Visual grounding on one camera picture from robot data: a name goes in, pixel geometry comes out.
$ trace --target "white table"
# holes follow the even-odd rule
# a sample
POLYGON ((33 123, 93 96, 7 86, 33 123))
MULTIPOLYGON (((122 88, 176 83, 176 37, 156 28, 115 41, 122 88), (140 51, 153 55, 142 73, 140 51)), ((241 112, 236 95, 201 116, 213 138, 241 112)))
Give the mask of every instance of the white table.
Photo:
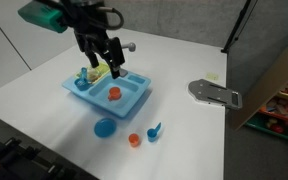
POLYGON ((123 68, 152 80, 125 119, 79 99, 61 83, 88 65, 77 46, 0 88, 0 119, 104 180, 223 179, 224 107, 196 102, 187 90, 192 80, 217 74, 225 86, 226 55, 220 48, 120 30, 123 68), (117 122, 108 139, 95 136, 103 118, 117 122), (162 122, 160 138, 149 143, 146 130, 162 122), (137 148, 128 135, 142 138, 137 148))

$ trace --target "toy on shelf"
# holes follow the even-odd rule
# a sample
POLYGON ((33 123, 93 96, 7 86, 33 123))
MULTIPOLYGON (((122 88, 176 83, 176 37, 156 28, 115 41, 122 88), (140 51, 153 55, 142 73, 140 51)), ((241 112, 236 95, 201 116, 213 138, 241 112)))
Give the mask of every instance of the toy on shelf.
POLYGON ((260 112, 276 114, 288 118, 288 100, 273 98, 260 109, 260 112))
POLYGON ((266 123, 266 127, 276 133, 283 133, 284 132, 284 127, 283 125, 281 125, 281 122, 279 122, 277 119, 275 118, 270 118, 268 119, 267 123, 266 123))

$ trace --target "metal latch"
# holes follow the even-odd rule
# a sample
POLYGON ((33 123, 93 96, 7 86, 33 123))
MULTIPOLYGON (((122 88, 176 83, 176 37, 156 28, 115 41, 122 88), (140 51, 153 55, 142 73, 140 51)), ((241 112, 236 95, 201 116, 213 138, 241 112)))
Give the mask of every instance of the metal latch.
POLYGON ((209 104, 220 104, 230 109, 242 108, 240 93, 204 79, 190 82, 188 90, 197 100, 206 101, 209 104))

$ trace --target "black cable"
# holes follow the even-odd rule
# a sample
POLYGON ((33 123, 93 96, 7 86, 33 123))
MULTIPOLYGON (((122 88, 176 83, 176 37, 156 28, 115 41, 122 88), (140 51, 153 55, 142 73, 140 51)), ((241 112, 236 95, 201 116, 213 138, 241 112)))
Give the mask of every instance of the black cable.
POLYGON ((224 48, 221 50, 222 53, 228 53, 228 47, 229 45, 232 43, 233 38, 235 37, 235 34, 237 32, 237 30, 240 28, 240 25, 245 17, 245 14, 247 13, 248 7, 250 6, 250 3, 252 2, 252 0, 246 0, 243 9, 240 11, 240 14, 235 22, 235 25, 233 27, 233 30, 230 33, 230 36, 228 37, 224 48))
POLYGON ((245 20, 245 23, 243 24, 240 32, 239 32, 238 35, 234 38, 234 41, 228 46, 228 49, 230 49, 230 48, 235 44, 235 42, 239 40, 239 37, 240 37, 240 35, 242 34, 242 32, 243 32, 243 30, 244 30, 244 28, 245 28, 248 20, 250 19, 251 15, 252 15, 252 13, 253 13, 253 10, 254 10, 254 8, 255 8, 255 6, 256 6, 256 4, 257 4, 257 2, 258 2, 258 0, 255 1, 255 3, 254 3, 254 5, 253 5, 253 7, 252 7, 252 9, 251 9, 251 11, 250 11, 247 19, 245 20))
POLYGON ((77 12, 74 9, 72 3, 70 0, 60 0, 61 3, 63 4, 64 9, 66 10, 67 14, 73 19, 77 20, 77 12))
POLYGON ((25 61, 24 57, 22 56, 22 54, 17 50, 17 48, 15 47, 15 45, 12 43, 12 41, 10 40, 10 38, 8 38, 8 36, 6 35, 6 33, 3 31, 3 29, 0 26, 0 31, 2 32, 2 34, 5 36, 5 38, 7 39, 7 41, 11 44, 11 46, 13 47, 13 49, 16 51, 16 53, 20 56, 20 58, 22 59, 22 61, 24 62, 24 64, 27 66, 27 68, 32 71, 32 68, 28 65, 28 63, 25 61))
POLYGON ((99 7, 99 8, 97 8, 97 11, 103 12, 103 13, 114 13, 114 14, 116 14, 119 17, 120 22, 117 25, 111 26, 109 24, 105 24, 105 23, 100 22, 100 21, 98 21, 96 19, 93 19, 93 18, 87 16, 87 14, 85 12, 83 12, 85 14, 85 16, 88 17, 89 23, 92 26, 95 26, 95 27, 98 27, 98 28, 101 28, 101 29, 107 29, 107 30, 117 30, 117 29, 120 29, 123 26, 124 18, 123 18, 122 13, 120 13, 118 10, 116 10, 114 8, 110 8, 110 7, 99 7))

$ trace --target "blue plastic tray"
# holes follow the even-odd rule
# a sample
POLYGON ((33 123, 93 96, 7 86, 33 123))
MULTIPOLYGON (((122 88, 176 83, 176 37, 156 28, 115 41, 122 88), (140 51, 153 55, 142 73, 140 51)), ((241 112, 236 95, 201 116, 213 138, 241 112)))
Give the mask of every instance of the blue plastic tray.
POLYGON ((111 74, 108 73, 87 91, 80 91, 74 84, 75 80, 76 77, 72 76, 62 85, 80 98, 106 109, 121 118, 128 114, 151 83, 149 78, 129 71, 125 77, 119 77, 117 79, 113 79, 111 74), (119 100, 109 101, 107 98, 109 89, 114 86, 121 89, 122 97, 119 100))

